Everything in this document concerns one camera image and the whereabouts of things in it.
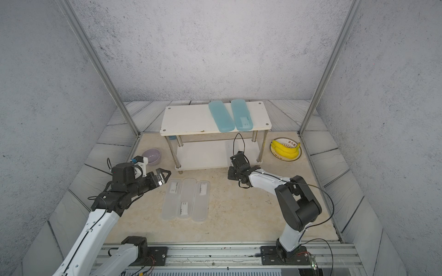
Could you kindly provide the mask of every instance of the cable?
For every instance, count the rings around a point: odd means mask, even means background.
[[[126,208],[126,209],[128,209],[128,208],[132,205],[132,203],[134,203],[135,201],[139,200],[143,195],[144,195],[144,193],[142,193],[139,197],[137,197],[137,198],[134,199],[131,203],[129,203],[129,205],[127,205],[127,208]]]
[[[237,133],[236,134],[236,136],[235,136],[235,139],[233,139],[233,149],[232,149],[232,153],[233,153],[233,155],[235,155],[235,140],[236,140],[236,138],[238,137],[238,134],[241,136],[241,139],[243,140],[243,144],[244,144],[244,150],[243,150],[243,152],[245,153],[246,152],[246,142],[244,142],[244,138],[243,138],[243,136],[241,135],[241,133]]]
[[[134,276],[135,274],[137,274],[138,272],[140,272],[144,267],[146,267],[145,265],[143,265],[137,272],[135,272],[134,274],[132,274],[131,276]]]
[[[150,271],[149,274],[147,275],[147,276],[149,276],[149,275],[152,274],[152,272],[153,272],[153,267],[155,266],[155,260],[153,259],[152,255],[150,255],[149,258],[152,259],[152,266],[151,266],[148,270],[145,270],[145,271],[141,272],[140,274],[142,274],[142,275],[144,275],[144,273],[148,273],[148,272]]]
[[[107,254],[109,255],[109,257],[112,257],[112,255],[110,254],[112,249],[118,249],[118,247],[109,248],[109,250],[107,251]]]
[[[330,274],[329,274],[329,276],[332,276],[334,260],[333,260],[333,251],[332,251],[332,248],[330,247],[330,244],[329,244],[326,240],[324,240],[323,238],[314,238],[314,239],[311,239],[311,240],[309,240],[309,241],[307,241],[307,242],[304,242],[304,243],[301,244],[301,245],[303,246],[304,244],[309,243],[309,242],[311,242],[311,241],[315,241],[315,240],[322,240],[322,241],[324,241],[325,243],[327,243],[328,247],[330,248],[330,253],[331,253],[331,268],[332,268],[332,269],[330,270]]]
[[[281,180],[281,181],[284,181],[284,180],[282,180],[282,179],[279,179],[278,177],[276,177],[276,176],[274,176],[274,175],[271,175],[271,174],[265,174],[265,175],[269,175],[269,176],[272,176],[272,177],[274,177],[274,178],[276,178],[276,179],[278,179],[278,180]],[[332,202],[331,203],[331,206],[333,207],[332,208],[332,212],[331,212],[331,215],[329,216],[329,218],[328,219],[326,219],[325,221],[323,221],[323,222],[321,222],[321,223],[318,223],[318,224],[313,224],[313,225],[310,225],[310,226],[307,226],[305,229],[304,229],[304,232],[302,232],[302,234],[300,235],[300,237],[299,237],[299,239],[298,239],[298,242],[300,242],[301,241],[301,238],[302,238],[302,236],[304,235],[304,233],[305,233],[305,230],[307,230],[308,228],[310,228],[310,227],[313,227],[313,226],[318,226],[318,225],[321,225],[321,224],[323,224],[323,223],[326,223],[327,221],[329,221],[331,218],[332,218],[332,216],[334,215],[334,213],[335,213],[335,204],[333,203],[333,200],[332,200],[332,197],[326,192],[326,191],[324,191],[324,190],[322,190],[321,188],[319,188],[319,187],[316,187],[315,185],[311,185],[311,184],[306,184],[306,183],[296,183],[296,184],[299,184],[299,185],[307,185],[307,186],[312,186],[312,187],[315,187],[316,189],[319,189],[319,190],[321,190],[323,193],[325,193],[327,196],[328,196],[328,198],[330,199],[330,201]]]
[[[86,232],[86,234],[84,235],[84,237],[81,239],[81,242],[79,243],[79,245],[78,245],[78,247],[77,247],[77,249],[75,249],[75,252],[74,252],[74,254],[72,255],[72,258],[71,258],[71,260],[69,261],[69,263],[68,263],[68,265],[66,266],[66,268],[65,268],[65,271],[63,272],[63,273],[66,273],[66,270],[68,270],[68,268],[69,268],[69,265],[71,264],[71,262],[72,262],[72,260],[74,259],[74,257],[75,257],[75,254],[77,254],[77,251],[78,251],[78,249],[80,248],[80,246],[81,246],[81,244],[83,243],[83,241],[84,241],[84,239],[86,238],[86,236],[91,232],[91,231],[93,231],[93,228],[94,228],[94,226],[100,221],[100,219],[102,219],[103,217],[104,217],[104,214],[106,214],[106,212],[107,212],[107,203],[106,203],[106,201],[103,199],[103,198],[101,198],[103,201],[104,201],[104,204],[105,204],[105,206],[106,206],[106,209],[104,209],[104,213],[101,215],[101,217],[91,226],[91,228],[89,228],[89,230]]]
[[[302,251],[302,252],[297,253],[296,256],[302,255],[304,253],[307,253],[308,255],[311,255],[311,253],[309,251]]]
[[[112,164],[111,164],[111,160],[109,158],[107,158],[106,163],[107,163],[107,167],[111,170]]]
[[[248,188],[250,188],[250,186],[242,187],[242,186],[241,186],[241,180],[238,180],[238,187],[243,188],[243,189],[248,189]]]

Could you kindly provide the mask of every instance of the concrete wall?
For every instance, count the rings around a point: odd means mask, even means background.
[[[115,104],[54,0],[1,1],[0,30],[0,275],[9,275]]]
[[[365,0],[318,107],[410,275],[442,269],[441,14]]]
[[[310,99],[351,0],[71,0],[122,99]]]

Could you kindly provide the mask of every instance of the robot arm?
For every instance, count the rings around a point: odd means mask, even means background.
[[[280,177],[258,166],[250,167],[241,151],[230,159],[232,166],[229,167],[228,179],[261,188],[277,197],[286,226],[276,241],[276,250],[281,260],[290,259],[298,252],[301,236],[308,225],[322,212],[321,205],[302,177]]]
[[[137,156],[130,163],[121,163],[112,168],[112,181],[95,199],[86,225],[53,276],[89,275],[107,235],[124,210],[145,192],[167,182],[171,172],[157,169],[157,175],[153,172],[147,173],[147,162],[147,158]],[[94,275],[120,275],[129,265],[143,264],[149,256],[146,238],[128,237]]]

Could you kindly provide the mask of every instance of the white tabletop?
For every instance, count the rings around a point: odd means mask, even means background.
[[[269,115],[263,102],[246,102],[254,130],[271,129]],[[230,103],[224,104],[233,118]],[[161,124],[161,136],[220,133],[209,105],[168,106]]]

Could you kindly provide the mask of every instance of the black wire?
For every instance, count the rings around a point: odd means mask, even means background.
[[[109,255],[109,257],[112,257],[112,255],[110,254],[112,249],[118,249],[118,247],[109,248],[109,250],[107,251],[107,254]]]
[[[332,251],[332,248],[330,247],[329,243],[328,243],[326,240],[324,240],[323,238],[314,238],[314,239],[311,239],[311,240],[309,240],[309,241],[304,242],[304,243],[301,244],[301,245],[303,246],[304,244],[309,243],[309,242],[311,242],[311,241],[315,241],[315,240],[322,240],[322,241],[324,241],[325,243],[327,243],[328,247],[330,248],[330,253],[331,253],[331,268],[332,268],[332,269],[330,270],[330,274],[329,274],[329,276],[332,276],[334,260],[333,260],[333,251]]]
[[[131,203],[129,203],[129,205],[127,206],[127,208],[129,208],[129,207],[132,205],[132,203],[134,203],[135,201],[139,200],[143,195],[144,195],[144,193],[142,193],[139,197],[137,197],[137,198],[134,199]]]
[[[94,225],[92,225],[90,228],[89,228],[89,230],[93,230],[92,228],[100,221],[100,219],[102,219],[103,217],[104,217],[104,214],[106,214],[106,212],[107,212],[107,203],[106,203],[106,201],[103,199],[103,198],[101,198],[103,201],[104,201],[104,204],[105,204],[105,206],[106,206],[106,209],[104,209],[104,213],[101,215],[101,217],[94,223]],[[86,236],[89,234],[89,232],[91,232],[91,231],[87,231],[86,232],[86,234],[84,235],[84,237],[81,239],[81,242],[80,242],[80,244],[78,245],[78,247],[77,247],[77,249],[75,249],[75,252],[74,252],[74,254],[72,255],[72,258],[71,258],[71,260],[69,261],[69,263],[68,263],[68,265],[66,266],[66,268],[65,268],[65,271],[63,272],[63,273],[66,273],[66,270],[68,270],[68,268],[69,268],[69,265],[71,264],[71,262],[72,262],[72,260],[74,259],[74,257],[75,257],[75,254],[77,254],[77,251],[78,251],[78,249],[80,248],[80,246],[81,246],[81,244],[83,243],[83,241],[84,241],[84,239],[86,238]]]
[[[145,267],[145,265],[143,265],[142,268],[140,268],[137,272],[135,272],[134,274],[132,274],[131,276],[134,276],[135,274],[137,274],[138,272],[140,272],[143,268]]]
[[[153,268],[153,266],[151,266],[148,270],[143,271],[142,274],[144,275],[144,273],[149,272],[149,270],[151,270],[152,268]]]
[[[233,155],[235,155],[235,140],[236,140],[236,138],[238,137],[238,134],[241,136],[241,139],[243,140],[243,144],[244,144],[244,150],[243,150],[243,152],[245,152],[246,151],[246,142],[244,142],[244,138],[243,138],[243,136],[241,135],[241,133],[237,133],[236,134],[236,136],[235,136],[235,139],[233,139],[233,149],[232,149],[232,152],[233,152]]]
[[[265,175],[269,175],[269,176],[272,176],[272,177],[274,177],[274,178],[276,178],[276,179],[278,179],[278,180],[284,181],[284,180],[279,179],[278,177],[276,177],[276,176],[274,176],[274,175],[271,175],[271,174],[265,174]],[[328,219],[326,219],[325,221],[323,221],[323,222],[321,222],[321,223],[313,224],[313,225],[307,226],[307,227],[305,228],[305,230],[307,230],[307,229],[310,228],[310,227],[318,226],[318,225],[321,225],[321,224],[326,223],[327,221],[329,221],[329,220],[332,218],[332,216],[334,215],[334,213],[335,213],[335,204],[333,203],[332,197],[331,197],[326,191],[322,190],[322,189],[319,188],[319,187],[316,187],[315,185],[306,184],[306,183],[296,183],[296,184],[312,186],[312,187],[315,187],[316,189],[321,190],[323,193],[325,193],[325,194],[328,196],[328,198],[329,198],[330,201],[332,202],[332,203],[331,203],[331,206],[333,207],[332,212],[331,212],[331,215],[329,216]],[[299,237],[298,242],[301,240],[301,238],[302,238],[302,236],[304,235],[304,233],[305,233],[305,231],[302,232],[301,236]]]
[[[248,185],[247,185],[247,187],[242,187],[242,186],[241,186],[241,181],[240,181],[240,180],[238,180],[238,187],[243,188],[243,189],[248,189],[248,188],[250,188],[250,186],[248,186]]]
[[[107,163],[107,167],[111,170],[112,164],[111,164],[111,160],[109,158],[107,158],[106,163]]]

